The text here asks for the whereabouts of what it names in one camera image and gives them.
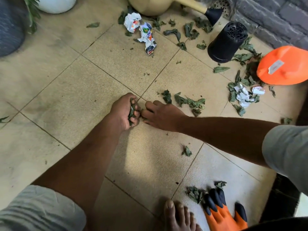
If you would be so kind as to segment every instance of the bare foot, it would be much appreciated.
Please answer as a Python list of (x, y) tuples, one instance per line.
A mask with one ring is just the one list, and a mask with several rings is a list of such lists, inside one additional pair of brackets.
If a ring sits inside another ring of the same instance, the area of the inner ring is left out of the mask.
[(176, 205), (168, 200), (164, 208), (167, 231), (202, 231), (196, 224), (194, 214), (189, 212), (187, 207), (179, 203)]

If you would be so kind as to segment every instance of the toenail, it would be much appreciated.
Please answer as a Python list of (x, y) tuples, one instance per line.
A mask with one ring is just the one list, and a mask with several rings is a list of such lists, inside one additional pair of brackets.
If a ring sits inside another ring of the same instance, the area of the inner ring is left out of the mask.
[(173, 205), (174, 205), (174, 203), (170, 200), (170, 201), (168, 202), (168, 208), (173, 208)]

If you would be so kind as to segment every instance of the orange glove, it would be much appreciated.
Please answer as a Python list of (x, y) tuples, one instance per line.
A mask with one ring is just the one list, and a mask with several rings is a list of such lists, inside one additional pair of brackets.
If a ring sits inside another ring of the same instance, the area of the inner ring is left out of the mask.
[(203, 211), (211, 231), (247, 229), (247, 217), (242, 204), (235, 203), (235, 217), (228, 210), (222, 189), (211, 189), (204, 197)]

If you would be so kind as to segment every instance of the forearm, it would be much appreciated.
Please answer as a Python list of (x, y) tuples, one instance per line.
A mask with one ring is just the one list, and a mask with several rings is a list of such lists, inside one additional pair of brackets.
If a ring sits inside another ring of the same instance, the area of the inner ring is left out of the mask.
[(262, 166), (267, 166), (262, 154), (264, 137), (279, 125), (262, 120), (225, 117), (183, 116), (178, 122), (178, 132)]
[(117, 122), (107, 115), (80, 144), (33, 184), (67, 196), (88, 214), (121, 135)]

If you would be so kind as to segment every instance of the sleeve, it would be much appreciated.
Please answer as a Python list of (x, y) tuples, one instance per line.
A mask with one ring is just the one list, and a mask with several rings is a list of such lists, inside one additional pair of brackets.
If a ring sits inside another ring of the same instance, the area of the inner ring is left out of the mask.
[(0, 211), (0, 230), (80, 230), (84, 211), (71, 199), (52, 189), (29, 185)]
[(308, 126), (280, 125), (271, 129), (264, 138), (262, 153), (269, 167), (308, 195)]

